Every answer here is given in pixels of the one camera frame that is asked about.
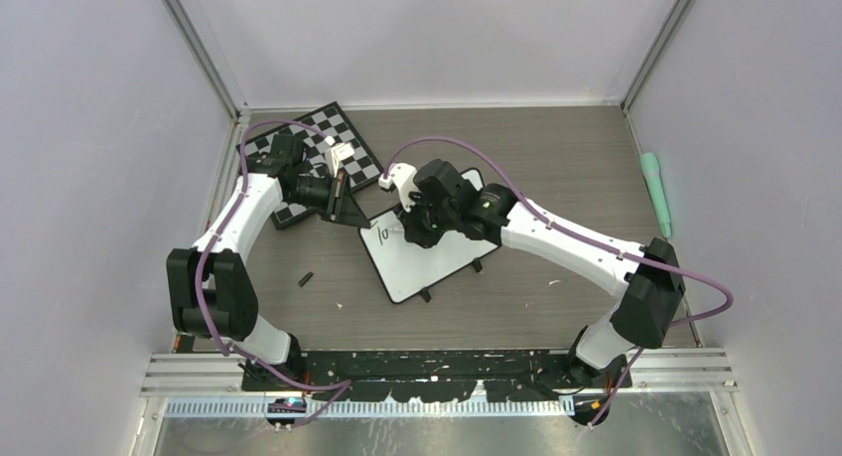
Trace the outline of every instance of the gray wood tabletop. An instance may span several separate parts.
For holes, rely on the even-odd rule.
[[[658,235],[632,138],[616,106],[348,116],[384,166],[411,138],[454,136],[479,146],[526,196],[565,219],[642,243]],[[252,123],[266,118],[255,115]],[[498,182],[488,166],[452,145],[418,145],[400,161],[421,166],[433,158],[458,169],[477,167],[487,183]],[[369,216],[397,203],[376,185],[355,195]],[[261,315],[310,350],[567,348],[615,303],[586,279],[522,251],[499,249],[484,266],[482,273],[468,268],[435,285],[430,303],[415,297],[394,305],[357,230],[317,217],[285,230],[267,222],[247,262]],[[309,271],[313,278],[298,287]],[[694,346],[689,326],[672,329],[666,345]]]

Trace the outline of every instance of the mint green object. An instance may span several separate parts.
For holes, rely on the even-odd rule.
[[[666,206],[666,197],[663,195],[663,185],[660,182],[660,165],[654,153],[643,153],[640,155],[640,168],[643,170],[643,178],[646,179],[646,187],[649,188],[649,198],[655,208],[655,216],[658,219],[660,232],[667,239],[672,237],[672,220],[669,218],[669,208]]]

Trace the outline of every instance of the green cylinder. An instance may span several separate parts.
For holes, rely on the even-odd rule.
[[[664,237],[670,238],[672,237],[672,220],[669,218],[669,208],[666,206],[666,196],[663,194],[663,185],[660,182],[660,165],[655,154],[640,155],[640,168],[643,170],[646,187],[649,188],[649,198],[655,208],[660,232]]]

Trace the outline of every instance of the gray concrete floor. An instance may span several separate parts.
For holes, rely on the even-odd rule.
[[[384,165],[411,138],[458,137],[491,155],[528,197],[565,219],[643,243],[658,235],[618,107],[384,110],[348,116]],[[252,123],[265,118],[256,115]],[[421,166],[433,158],[458,169],[478,167],[487,183],[497,181],[488,166],[450,145],[423,144],[401,161]],[[376,185],[356,197],[369,216],[397,202]],[[431,303],[413,298],[393,305],[356,229],[316,217],[280,231],[267,222],[247,267],[260,313],[311,350],[567,348],[583,326],[615,302],[564,268],[504,248],[485,259],[483,273],[466,269],[436,285]],[[308,271],[315,276],[299,288]],[[554,280],[559,282],[550,285]],[[689,327],[672,329],[666,344],[694,346]]]

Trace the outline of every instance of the small whiteboard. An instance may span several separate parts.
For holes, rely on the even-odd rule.
[[[483,188],[479,170],[462,173],[477,190]],[[418,295],[423,289],[450,277],[471,265],[476,258],[485,257],[498,248],[485,240],[470,240],[450,230],[439,243],[425,249],[403,238],[403,225],[393,210],[371,218],[371,229],[360,229],[359,237],[386,294],[392,303],[399,304]]]

